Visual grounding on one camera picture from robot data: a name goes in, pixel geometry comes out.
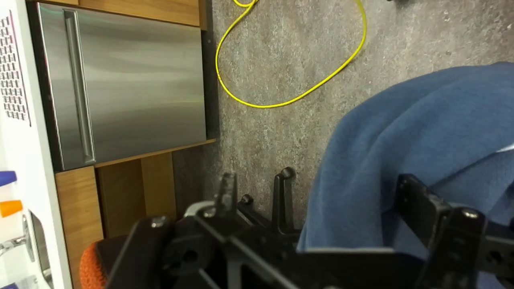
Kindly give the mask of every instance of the yellow cable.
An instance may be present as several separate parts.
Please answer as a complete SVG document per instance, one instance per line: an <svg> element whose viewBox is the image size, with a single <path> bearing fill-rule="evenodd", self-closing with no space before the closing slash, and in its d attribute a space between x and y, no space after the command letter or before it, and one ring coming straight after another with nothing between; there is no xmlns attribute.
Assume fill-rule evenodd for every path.
<svg viewBox="0 0 514 289"><path fill-rule="evenodd" d="M215 58L215 62L216 62L216 73L218 74L218 79L219 79L219 83L222 85L223 89L228 93L228 95L230 95L233 99L237 100L238 102L244 104L244 105L247 105L247 106L251 106L251 107L255 107L257 109L271 109L273 107L281 107L281 106L285 106L285 105L288 105L288 104L291 104L297 100L300 100L302 99L304 96L308 95L309 93L315 91L317 88L319 88L321 85L325 84L327 81L329 81L330 79L332 79L332 77L334 77L336 74L338 74L341 70L343 70L352 60L353 58L355 58L355 56L357 54L359 54L359 51L361 50L362 46L364 45L364 42L366 41L366 34L368 32L368 22L366 20L366 11L364 10L364 7L362 5L362 2L360 0L355 0L355 2L357 2L357 6L359 7L359 10L360 10L360 13L362 14L362 24L363 24L363 29L362 29L362 40L360 41L360 44L359 46L357 47L357 49L355 50L355 52L352 54L352 56L350 56L350 58L348 58L348 60L346 60L341 66L339 66L339 68L336 69L336 71L334 71L333 73L331 73L329 76L327 76L325 79L323 79L321 82L319 82L318 84L314 85L313 87L311 87L309 90L307 90L306 92L300 94L299 96L289 100L289 101L286 101L286 102L282 102L282 103L277 103L277 104L270 104L270 105L257 105L257 104L252 104L252 103L249 103L249 102L246 102L244 100L241 100L239 99L238 97L236 97L234 94L232 94L230 92L230 90L228 90L228 88L226 87L226 85L224 84L223 80L222 80L222 77L221 75L219 74L219 66L218 66L218 56L219 56L219 51L221 50L221 47L222 47L222 44L223 44L223 41L225 40L225 38L227 38L228 34L230 33L230 31L232 31L232 29L234 28L234 26L236 26L253 8L253 6L257 3L257 1L259 0L252 0L252 2L248 3L248 4L241 4L239 1L237 0L234 0L234 2L239 6L239 7L243 7L243 8L246 8L245 12L243 12L243 14L241 14L227 29L227 31L225 31L225 34L223 34L223 37L221 38L221 40L219 41L218 43L218 47L216 49L216 58Z"/></svg>

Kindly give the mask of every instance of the gray speckled floor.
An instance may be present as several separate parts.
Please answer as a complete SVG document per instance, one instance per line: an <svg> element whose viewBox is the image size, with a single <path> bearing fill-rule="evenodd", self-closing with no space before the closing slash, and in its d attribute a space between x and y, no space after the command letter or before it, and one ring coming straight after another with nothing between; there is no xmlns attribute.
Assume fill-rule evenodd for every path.
<svg viewBox="0 0 514 289"><path fill-rule="evenodd" d="M219 141L174 154L179 204L212 196L224 171L239 175L239 192L270 214L272 177L297 170L295 224L333 128L379 91L459 65L514 61L510 0L365 0L368 40L350 66L303 100L280 109L243 106L219 93ZM216 40L243 11L213 0ZM220 66L244 100L272 104L295 97L337 68L357 47L362 23L353 0L260 0L227 38Z"/></svg>

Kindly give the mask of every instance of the orange mesh object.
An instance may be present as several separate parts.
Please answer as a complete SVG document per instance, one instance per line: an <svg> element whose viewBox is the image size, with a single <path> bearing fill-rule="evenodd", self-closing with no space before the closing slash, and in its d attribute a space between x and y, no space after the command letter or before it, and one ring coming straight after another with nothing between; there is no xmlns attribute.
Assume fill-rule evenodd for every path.
<svg viewBox="0 0 514 289"><path fill-rule="evenodd" d="M107 284L102 265L96 254L97 243L91 244L80 259L80 283L82 289L104 289Z"/></svg>

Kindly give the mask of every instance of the concrete floor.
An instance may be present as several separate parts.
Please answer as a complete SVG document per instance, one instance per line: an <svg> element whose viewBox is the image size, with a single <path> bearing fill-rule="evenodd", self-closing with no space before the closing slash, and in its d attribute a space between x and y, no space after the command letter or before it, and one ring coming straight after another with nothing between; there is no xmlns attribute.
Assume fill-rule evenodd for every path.
<svg viewBox="0 0 514 289"><path fill-rule="evenodd" d="M339 75L284 108L243 106L219 91L216 144L174 154L179 205L211 197L223 172L239 175L240 194L270 215L272 178L297 170L295 225L332 130L367 98L435 70L514 61L514 6L509 0L364 0L368 39ZM213 0L216 41L243 9ZM353 0L260 0L225 41L225 83L256 104L289 100L336 69L357 47L362 22Z"/></svg>

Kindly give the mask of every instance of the blue towel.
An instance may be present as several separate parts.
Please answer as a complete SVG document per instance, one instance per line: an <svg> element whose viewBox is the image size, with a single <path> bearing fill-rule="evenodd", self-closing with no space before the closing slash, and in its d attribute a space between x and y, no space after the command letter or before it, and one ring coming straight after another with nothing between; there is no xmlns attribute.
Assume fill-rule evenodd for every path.
<svg viewBox="0 0 514 289"><path fill-rule="evenodd" d="M514 216L514 64L455 67L386 89L343 117L310 192L298 251L427 250L392 211L399 174L507 225ZM481 274L480 288L501 288Z"/></svg>

